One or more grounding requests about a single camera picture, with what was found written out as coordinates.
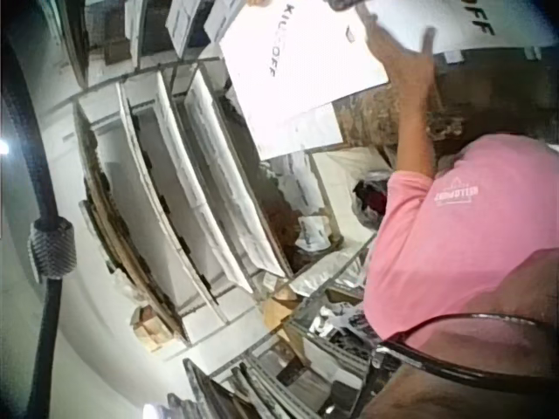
pink t-shirt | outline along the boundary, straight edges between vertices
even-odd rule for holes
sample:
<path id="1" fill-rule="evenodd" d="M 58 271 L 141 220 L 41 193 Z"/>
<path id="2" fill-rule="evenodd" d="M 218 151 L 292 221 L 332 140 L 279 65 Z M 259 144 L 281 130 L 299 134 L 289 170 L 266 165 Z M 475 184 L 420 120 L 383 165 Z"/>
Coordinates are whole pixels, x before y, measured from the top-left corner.
<path id="1" fill-rule="evenodd" d="M 493 290 L 534 251 L 559 248 L 559 154 L 506 134 L 470 144 L 434 181 L 388 183 L 365 290 L 383 339 Z"/>

printed logo on shirt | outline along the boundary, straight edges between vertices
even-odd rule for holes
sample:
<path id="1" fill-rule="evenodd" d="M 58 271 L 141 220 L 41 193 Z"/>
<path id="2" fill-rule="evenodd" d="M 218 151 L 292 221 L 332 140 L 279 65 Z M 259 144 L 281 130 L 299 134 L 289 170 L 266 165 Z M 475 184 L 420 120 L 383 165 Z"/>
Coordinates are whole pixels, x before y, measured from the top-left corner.
<path id="1" fill-rule="evenodd" d="M 471 203 L 473 197 L 479 192 L 477 186 L 470 186 L 469 183 L 463 183 L 458 177 L 455 177 L 448 188 L 444 188 L 442 192 L 435 195 L 435 203 L 438 206 L 451 203 Z"/>

black lettering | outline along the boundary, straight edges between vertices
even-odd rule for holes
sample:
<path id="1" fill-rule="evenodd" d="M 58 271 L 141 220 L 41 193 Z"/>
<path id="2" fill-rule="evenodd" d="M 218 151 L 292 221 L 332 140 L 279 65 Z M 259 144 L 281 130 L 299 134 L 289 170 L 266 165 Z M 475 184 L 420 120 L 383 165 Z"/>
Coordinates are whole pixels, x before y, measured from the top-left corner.
<path id="1" fill-rule="evenodd" d="M 473 15 L 476 16 L 477 18 L 481 17 L 482 19 L 487 20 L 486 13 L 483 11 L 483 9 L 480 9 L 479 7 L 465 7 L 464 9 L 471 11 Z"/>
<path id="2" fill-rule="evenodd" d="M 489 32 L 491 35 L 495 36 L 495 31 L 493 30 L 491 24 L 487 22 L 478 22 L 477 20 L 473 20 L 472 23 L 475 24 L 476 26 L 479 26 L 484 33 Z"/>

pink shirt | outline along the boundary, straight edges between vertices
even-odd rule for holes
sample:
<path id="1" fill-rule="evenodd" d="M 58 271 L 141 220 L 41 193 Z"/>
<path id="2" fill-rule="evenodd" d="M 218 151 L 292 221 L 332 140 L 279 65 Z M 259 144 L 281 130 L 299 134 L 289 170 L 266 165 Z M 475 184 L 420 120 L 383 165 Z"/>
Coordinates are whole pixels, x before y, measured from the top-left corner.
<path id="1" fill-rule="evenodd" d="M 559 154 L 529 138 L 487 135 L 434 181 L 392 175 L 365 315 L 387 339 L 459 313 L 534 251 L 549 248 L 559 248 Z"/>

person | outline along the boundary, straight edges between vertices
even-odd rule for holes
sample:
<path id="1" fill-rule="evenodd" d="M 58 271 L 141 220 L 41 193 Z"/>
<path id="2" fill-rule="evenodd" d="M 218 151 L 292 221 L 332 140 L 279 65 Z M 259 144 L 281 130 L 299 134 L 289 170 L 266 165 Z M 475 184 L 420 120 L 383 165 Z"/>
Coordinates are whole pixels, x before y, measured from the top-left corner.
<path id="1" fill-rule="evenodd" d="M 426 133 L 434 30 L 425 33 L 421 52 L 412 52 L 366 11 L 360 14 L 369 49 L 397 89 L 400 110 L 396 171 L 369 263 L 363 304 L 368 322 L 390 341 L 434 319 L 439 329 L 426 327 L 428 333 L 406 342 L 429 362 L 556 379 L 558 334 L 539 339 L 543 334 L 528 333 L 519 323 L 484 322 L 491 326 L 484 328 L 477 322 L 466 330 L 460 322 L 436 319 L 494 313 L 556 330 L 559 154 L 526 137 L 491 134 L 437 173 Z M 559 417 L 557 394 L 553 399 L 470 386 L 410 364 L 393 374 L 362 417 Z"/>

